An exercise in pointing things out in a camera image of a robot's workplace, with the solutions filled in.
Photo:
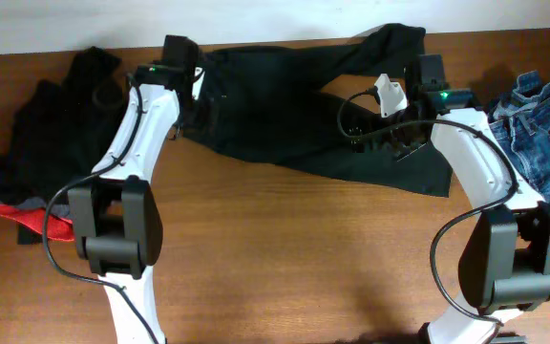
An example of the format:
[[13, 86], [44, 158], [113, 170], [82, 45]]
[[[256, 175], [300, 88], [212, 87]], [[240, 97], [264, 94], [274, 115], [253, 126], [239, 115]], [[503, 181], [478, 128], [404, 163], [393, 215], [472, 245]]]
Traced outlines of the black trousers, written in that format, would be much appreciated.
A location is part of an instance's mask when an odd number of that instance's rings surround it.
[[423, 53], [425, 34], [387, 24], [350, 45], [207, 53], [198, 112], [185, 119], [183, 135], [242, 161], [446, 197], [452, 169], [433, 146], [408, 148], [389, 135], [351, 144], [341, 133], [374, 131], [377, 116], [323, 90], [340, 75], [402, 76]]

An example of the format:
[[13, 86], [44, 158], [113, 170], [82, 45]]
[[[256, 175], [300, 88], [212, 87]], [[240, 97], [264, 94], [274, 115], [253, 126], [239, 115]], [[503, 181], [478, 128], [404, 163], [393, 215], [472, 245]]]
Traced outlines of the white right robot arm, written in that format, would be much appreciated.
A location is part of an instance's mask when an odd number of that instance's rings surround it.
[[[381, 138], [409, 149], [429, 142], [455, 172], [472, 208], [440, 228], [430, 248], [436, 287], [449, 307], [406, 343], [525, 343], [503, 326], [550, 302], [550, 204], [513, 166], [475, 94], [453, 89], [442, 58], [423, 54], [399, 84], [380, 75], [368, 90], [384, 126], [343, 136], [353, 144]], [[452, 297], [437, 271], [437, 246], [453, 226], [476, 218], [457, 266], [460, 293]]]

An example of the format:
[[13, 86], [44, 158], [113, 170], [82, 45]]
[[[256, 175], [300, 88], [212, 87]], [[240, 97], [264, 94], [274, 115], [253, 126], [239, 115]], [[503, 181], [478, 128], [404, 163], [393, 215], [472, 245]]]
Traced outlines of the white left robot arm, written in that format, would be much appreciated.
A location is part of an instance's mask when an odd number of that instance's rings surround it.
[[199, 57], [189, 38], [165, 37], [161, 58], [129, 76], [127, 108], [106, 153], [67, 193], [77, 254], [106, 291], [120, 343], [166, 340], [154, 293], [163, 226], [151, 180], [170, 130], [199, 98]]

